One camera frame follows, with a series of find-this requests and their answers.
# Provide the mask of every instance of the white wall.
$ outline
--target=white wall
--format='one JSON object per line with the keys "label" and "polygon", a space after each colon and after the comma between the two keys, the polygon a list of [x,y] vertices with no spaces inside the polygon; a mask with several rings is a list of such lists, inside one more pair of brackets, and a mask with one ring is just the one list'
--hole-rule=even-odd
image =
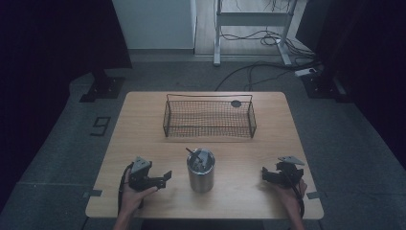
{"label": "white wall", "polygon": [[193,49],[195,0],[113,0],[128,49]]}

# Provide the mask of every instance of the wooden table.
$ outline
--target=wooden table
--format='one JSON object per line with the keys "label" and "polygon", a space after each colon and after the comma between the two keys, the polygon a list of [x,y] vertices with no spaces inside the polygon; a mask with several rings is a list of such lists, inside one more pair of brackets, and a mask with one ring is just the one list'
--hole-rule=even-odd
{"label": "wooden table", "polygon": [[[316,192],[286,97],[280,92],[250,92],[257,122],[254,138],[166,137],[163,120],[167,94],[235,95],[239,92],[130,92],[111,137],[86,215],[115,218],[117,193],[124,168],[136,156],[152,161],[150,177],[172,171],[167,188],[148,196],[137,214],[144,219],[286,219],[276,194],[261,179],[261,168],[276,171],[278,157],[293,155],[305,166],[307,193]],[[199,194],[190,186],[185,148],[214,153],[214,187]],[[324,215],[319,198],[304,197],[305,219]]]}

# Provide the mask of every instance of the gray floor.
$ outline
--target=gray floor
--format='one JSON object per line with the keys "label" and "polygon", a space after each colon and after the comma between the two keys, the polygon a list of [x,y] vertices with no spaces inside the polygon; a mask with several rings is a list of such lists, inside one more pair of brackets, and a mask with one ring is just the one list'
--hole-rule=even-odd
{"label": "gray floor", "polygon": [[[87,194],[127,92],[214,91],[229,73],[253,63],[223,59],[220,67],[213,67],[210,60],[196,57],[132,59],[136,60],[133,70],[107,72],[111,77],[125,77],[117,100],[80,103],[92,76],[72,82],[63,113],[15,185],[1,214],[0,229],[81,228],[86,220]],[[260,67],[253,72],[254,81],[281,72]],[[247,72],[240,71],[219,91],[241,91],[246,82]],[[325,211],[322,219],[307,220],[307,229],[406,229],[406,172],[353,103],[309,99],[293,73],[255,85],[254,91],[281,91],[288,100]],[[93,127],[98,117],[111,117],[103,137],[90,135],[100,132]],[[111,218],[90,218],[84,229],[111,229],[113,224]],[[139,225],[140,220],[135,220],[134,229]],[[286,229],[288,222],[265,220],[263,225],[265,229]],[[241,224],[239,229],[247,228]]]}

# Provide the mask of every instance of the metal stand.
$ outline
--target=metal stand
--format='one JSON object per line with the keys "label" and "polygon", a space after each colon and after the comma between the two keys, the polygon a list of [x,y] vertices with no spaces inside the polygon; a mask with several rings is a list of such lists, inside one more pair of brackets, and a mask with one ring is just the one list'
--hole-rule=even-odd
{"label": "metal stand", "polygon": [[93,103],[96,99],[117,99],[125,78],[109,78],[103,69],[92,71],[95,78],[87,94],[80,98],[81,103]]}
{"label": "metal stand", "polygon": [[285,65],[291,65],[286,50],[286,36],[292,22],[298,0],[293,0],[289,12],[222,12],[221,2],[217,0],[215,14],[214,66],[220,65],[220,28],[222,26],[274,26],[283,27],[281,39],[278,39],[278,49]]}

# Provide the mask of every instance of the wire basket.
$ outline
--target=wire basket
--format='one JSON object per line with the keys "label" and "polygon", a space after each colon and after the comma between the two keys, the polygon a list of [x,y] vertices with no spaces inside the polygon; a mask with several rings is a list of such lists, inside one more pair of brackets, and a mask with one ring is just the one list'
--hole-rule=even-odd
{"label": "wire basket", "polygon": [[253,138],[257,129],[252,95],[167,94],[167,137],[233,136]]}

